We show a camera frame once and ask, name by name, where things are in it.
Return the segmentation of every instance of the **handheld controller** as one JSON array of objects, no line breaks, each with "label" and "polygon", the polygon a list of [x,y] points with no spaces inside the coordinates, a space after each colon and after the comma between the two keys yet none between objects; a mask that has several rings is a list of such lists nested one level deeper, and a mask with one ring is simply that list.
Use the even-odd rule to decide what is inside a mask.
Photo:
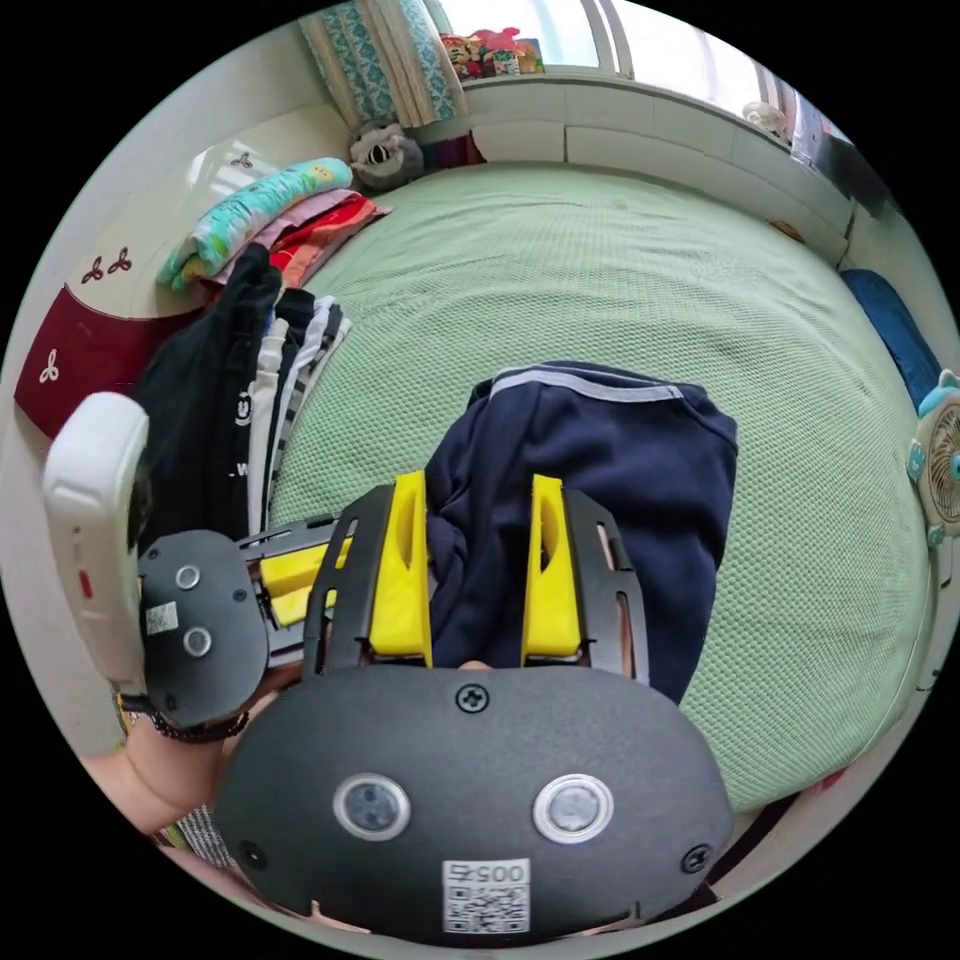
[{"label": "handheld controller", "polygon": [[43,503],[57,573],[97,672],[136,701],[146,693],[137,540],[150,511],[148,420],[133,400],[96,393],[50,446]]}]

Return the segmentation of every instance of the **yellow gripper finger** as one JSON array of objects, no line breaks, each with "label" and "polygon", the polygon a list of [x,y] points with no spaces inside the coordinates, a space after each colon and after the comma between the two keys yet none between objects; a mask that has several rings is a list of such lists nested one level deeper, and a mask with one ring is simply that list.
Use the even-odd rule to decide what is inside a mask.
[{"label": "yellow gripper finger", "polygon": [[380,556],[370,646],[378,657],[422,657],[433,666],[423,471],[397,477]]},{"label": "yellow gripper finger", "polygon": [[580,642],[563,484],[537,474],[533,478],[521,665],[527,657],[572,657]]},{"label": "yellow gripper finger", "polygon": [[[343,566],[350,550],[352,537],[346,537],[337,568]],[[268,557],[260,561],[260,580],[270,597],[273,615],[281,627],[299,623],[307,615],[307,601],[317,579],[317,571],[326,556],[328,543],[316,547],[304,547],[277,557]],[[329,606],[336,602],[336,591],[332,590],[327,598]]]}]

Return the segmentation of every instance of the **window sill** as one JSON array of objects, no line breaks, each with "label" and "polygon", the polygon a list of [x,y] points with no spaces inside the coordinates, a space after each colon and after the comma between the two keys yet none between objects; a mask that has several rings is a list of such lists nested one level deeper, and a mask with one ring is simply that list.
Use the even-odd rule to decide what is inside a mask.
[{"label": "window sill", "polygon": [[633,90],[637,93],[645,93],[648,96],[660,97],[664,100],[674,100],[677,103],[683,103],[691,107],[697,107],[705,113],[713,114],[716,117],[722,117],[725,120],[735,123],[737,126],[745,128],[758,137],[769,141],[779,147],[785,153],[790,152],[790,146],[785,141],[774,137],[748,123],[743,117],[718,107],[716,104],[709,103],[706,100],[699,100],[696,97],[687,96],[684,93],[677,93],[674,90],[668,90],[665,87],[654,87],[647,83],[641,83],[638,80],[628,80],[625,77],[609,77],[599,75],[596,67],[556,67],[547,68],[549,73],[525,73],[519,76],[503,77],[481,77],[477,80],[466,80],[463,82],[463,89],[469,93],[471,90],[479,90],[484,87],[495,87],[501,84],[512,83],[566,83],[566,84],[588,84],[590,86],[611,87],[617,90]]}]

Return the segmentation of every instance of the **qr code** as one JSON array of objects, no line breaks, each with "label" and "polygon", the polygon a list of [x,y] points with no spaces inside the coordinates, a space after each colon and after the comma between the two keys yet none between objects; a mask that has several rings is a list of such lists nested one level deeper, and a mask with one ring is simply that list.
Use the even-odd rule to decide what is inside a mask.
[{"label": "qr code", "polygon": [[162,603],[157,607],[150,607],[144,614],[144,621],[148,637],[176,630],[179,626],[176,603]]},{"label": "qr code", "polygon": [[529,861],[446,861],[444,930],[464,934],[527,933]]}]

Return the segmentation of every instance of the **bed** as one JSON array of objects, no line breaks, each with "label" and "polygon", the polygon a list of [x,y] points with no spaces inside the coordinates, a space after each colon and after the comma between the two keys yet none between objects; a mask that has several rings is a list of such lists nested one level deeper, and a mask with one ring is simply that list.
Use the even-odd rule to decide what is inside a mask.
[{"label": "bed", "polygon": [[738,811],[843,768],[900,716],[934,605],[904,470],[916,414],[835,270],[676,187],[489,164],[394,213],[309,283],[354,322],[291,438],[271,520],[422,467],[498,370],[576,358],[700,383],[739,425],[727,553],[683,709]]}]

